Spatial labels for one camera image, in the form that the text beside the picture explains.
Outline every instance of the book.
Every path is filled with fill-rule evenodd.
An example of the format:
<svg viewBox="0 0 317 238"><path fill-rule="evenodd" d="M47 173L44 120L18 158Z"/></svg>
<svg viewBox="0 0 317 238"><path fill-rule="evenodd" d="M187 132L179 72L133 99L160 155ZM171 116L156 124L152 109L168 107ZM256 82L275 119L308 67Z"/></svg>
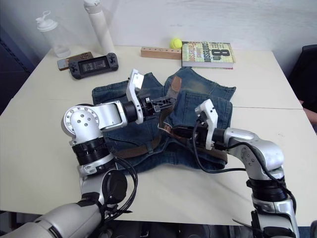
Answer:
<svg viewBox="0 0 317 238"><path fill-rule="evenodd" d="M232 69L234 63L230 43L183 42L182 66Z"/></svg>

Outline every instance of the yellow tennis ball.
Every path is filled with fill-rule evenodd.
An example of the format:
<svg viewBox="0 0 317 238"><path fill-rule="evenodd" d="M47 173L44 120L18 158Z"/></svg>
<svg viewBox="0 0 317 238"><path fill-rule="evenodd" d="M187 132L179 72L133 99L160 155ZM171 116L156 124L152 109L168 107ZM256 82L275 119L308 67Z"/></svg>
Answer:
<svg viewBox="0 0 317 238"><path fill-rule="evenodd" d="M170 41L170 47L172 49L181 49L182 48L182 41L179 38L173 38Z"/></svg>

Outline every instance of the wooden block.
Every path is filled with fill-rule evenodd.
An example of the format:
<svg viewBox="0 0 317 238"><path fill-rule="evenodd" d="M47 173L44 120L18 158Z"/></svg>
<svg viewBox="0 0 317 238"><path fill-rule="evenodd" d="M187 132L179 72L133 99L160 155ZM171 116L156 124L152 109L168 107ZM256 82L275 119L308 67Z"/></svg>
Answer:
<svg viewBox="0 0 317 238"><path fill-rule="evenodd" d="M159 59L171 59L181 60L182 50L181 49L167 49L167 48L155 48L155 47L142 47L141 56L149 58Z"/></svg>

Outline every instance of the white table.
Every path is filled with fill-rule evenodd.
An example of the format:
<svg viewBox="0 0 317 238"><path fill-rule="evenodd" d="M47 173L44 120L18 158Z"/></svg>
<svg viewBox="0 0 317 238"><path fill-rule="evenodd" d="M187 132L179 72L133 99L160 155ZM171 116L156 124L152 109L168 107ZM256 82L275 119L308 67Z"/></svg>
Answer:
<svg viewBox="0 0 317 238"><path fill-rule="evenodd" d="M0 117L1 210L43 214L79 200L77 160L68 145L70 138L60 128L61 117L73 105L91 103L94 87L125 80L133 67L152 71L161 83L180 67L177 60L141 58L139 50L117 47L117 72L79 81L72 80L68 71L59 72L51 53L42 60ZM74 54L84 51L72 49ZM298 203L297 222L308 226L317 211L313 202L317 136L272 53L235 51L235 55L234 70L196 71L222 85L237 86L232 127L251 130L282 148L287 186ZM280 96L268 93L270 89ZM242 163L230 157L228 166ZM159 166L139 174L134 212L120 218L224 225L235 225L231 220L235 218L249 223L253 206L246 180L244 172L208 175L181 166Z"/></svg>

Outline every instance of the denim shorts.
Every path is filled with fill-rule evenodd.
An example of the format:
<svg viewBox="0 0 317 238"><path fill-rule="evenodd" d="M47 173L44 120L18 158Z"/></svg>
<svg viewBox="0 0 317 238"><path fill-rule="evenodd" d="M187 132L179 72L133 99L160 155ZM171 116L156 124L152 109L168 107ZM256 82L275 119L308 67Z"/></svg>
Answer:
<svg viewBox="0 0 317 238"><path fill-rule="evenodd" d="M174 76L182 78L181 90L177 96L177 102L173 112L165 119L171 126L186 125L193 126L197 115L195 107L207 99L211 99L217 113L217 127L226 129L230 127L232 104L230 99L235 92L235 87L224 87L215 82L207 80L190 67L182 67L174 75L171 75L161 85L152 73L144 76L142 89L138 96L149 95L150 99L165 96ZM128 81L110 84L95 88L92 91L94 104L105 103L113 100L126 102L125 95ZM160 164L185 165L197 169L190 148L178 140L168 136L158 129L159 119L151 119L136 124L129 123L126 127L113 131L104 132L104 138L108 150L112 153L117 151L146 145L148 152L141 156L127 159L137 172L152 169ZM152 148L151 141L161 136L159 145ZM211 155L199 152L199 157L206 169L219 170L225 166L225 161Z"/></svg>

